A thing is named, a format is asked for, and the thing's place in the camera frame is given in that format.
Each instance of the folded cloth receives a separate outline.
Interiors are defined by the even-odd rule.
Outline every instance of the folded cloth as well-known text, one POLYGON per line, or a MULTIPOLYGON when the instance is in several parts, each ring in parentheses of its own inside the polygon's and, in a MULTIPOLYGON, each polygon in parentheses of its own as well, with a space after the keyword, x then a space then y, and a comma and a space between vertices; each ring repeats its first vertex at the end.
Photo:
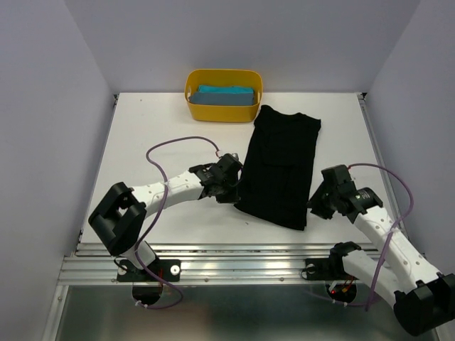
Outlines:
POLYGON ((254 94, 252 87, 212 87, 199 85, 198 92, 212 92, 216 94, 254 94))
POLYGON ((262 105, 235 207, 277 225, 303 230, 320 128, 319 119, 300 113, 284 115, 262 105))
POLYGON ((203 105, 253 105, 255 95, 195 92, 189 100, 190 103, 203 105))

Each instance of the tabletop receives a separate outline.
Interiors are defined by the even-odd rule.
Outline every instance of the tabletop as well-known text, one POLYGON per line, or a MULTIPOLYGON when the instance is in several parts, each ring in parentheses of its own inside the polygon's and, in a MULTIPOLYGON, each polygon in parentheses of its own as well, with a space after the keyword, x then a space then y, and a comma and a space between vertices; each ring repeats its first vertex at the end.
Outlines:
MULTIPOLYGON (((377 163, 373 145, 354 93, 264 93, 262 104, 283 114, 301 112, 321 120, 316 145, 310 195, 322 181, 321 170, 339 164, 377 163)), ((244 161, 253 123, 232 124, 195 121, 183 93, 122 93, 119 96, 100 164, 87 216, 115 183, 133 187, 161 181, 159 172, 145 159, 148 148, 183 136, 205 136, 224 153, 238 153, 244 161)), ((151 157, 168 177, 191 166, 215 162, 213 146, 205 141, 184 141, 156 149, 151 157)), ((380 171, 351 170, 358 188, 370 187, 392 216, 380 171)), ((247 215, 214 198, 184 202, 165 210, 146 241, 150 244, 335 244, 369 243, 345 217, 320 219, 308 212, 307 227, 295 231, 247 215)), ((145 221, 143 230, 151 218, 145 221)), ((81 244, 99 244, 87 223, 81 244)))

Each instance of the gray cloth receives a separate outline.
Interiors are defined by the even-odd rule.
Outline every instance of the gray cloth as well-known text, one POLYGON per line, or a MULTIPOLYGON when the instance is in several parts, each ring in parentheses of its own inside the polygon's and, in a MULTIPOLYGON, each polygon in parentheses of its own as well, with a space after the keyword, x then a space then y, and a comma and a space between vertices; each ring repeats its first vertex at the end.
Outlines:
POLYGON ((216 94, 195 92, 190 103, 202 105, 253 105, 255 94, 216 94))

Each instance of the yellow bin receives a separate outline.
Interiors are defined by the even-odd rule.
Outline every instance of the yellow bin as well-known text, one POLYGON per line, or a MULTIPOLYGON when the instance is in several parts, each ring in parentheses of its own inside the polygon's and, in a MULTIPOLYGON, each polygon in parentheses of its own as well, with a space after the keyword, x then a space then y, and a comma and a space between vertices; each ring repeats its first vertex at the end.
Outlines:
POLYGON ((262 96, 262 78, 250 70, 199 69, 188 76, 185 86, 185 99, 191 116, 198 121, 213 122, 251 122, 257 115, 262 96), (237 105, 201 105, 192 104, 189 97, 198 91, 199 85, 214 87, 252 87, 255 91, 255 104, 237 105))

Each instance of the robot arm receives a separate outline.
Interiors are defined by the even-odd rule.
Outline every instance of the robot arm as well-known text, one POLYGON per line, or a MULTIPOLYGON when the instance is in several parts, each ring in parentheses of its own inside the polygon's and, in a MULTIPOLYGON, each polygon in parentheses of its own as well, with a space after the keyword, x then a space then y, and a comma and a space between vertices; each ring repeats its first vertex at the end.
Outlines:
MULTIPOLYGON (((124 256, 143 269, 134 254, 134 246, 144 220, 158 211, 164 186, 168 187, 164 208, 212 196, 221 203, 234 203, 238 201, 236 185, 241 168, 234 155, 225 154, 217 163, 194 166, 167 184, 128 188, 124 183, 117 183, 94 209, 88 222, 112 256, 124 256)), ((139 245, 138 253, 147 266, 156 260, 145 241, 139 245)))
MULTIPOLYGON (((401 326, 419 335, 455 318, 455 276, 444 276, 431 265, 399 229, 370 188, 357 190, 346 166, 322 171, 323 182, 309 201, 311 212, 331 219, 334 212, 346 216, 379 251, 389 233, 385 257, 390 269, 381 269, 375 292, 392 306, 401 326)), ((377 262, 352 242, 335 245, 325 271, 332 276, 351 275, 371 286, 377 262)))

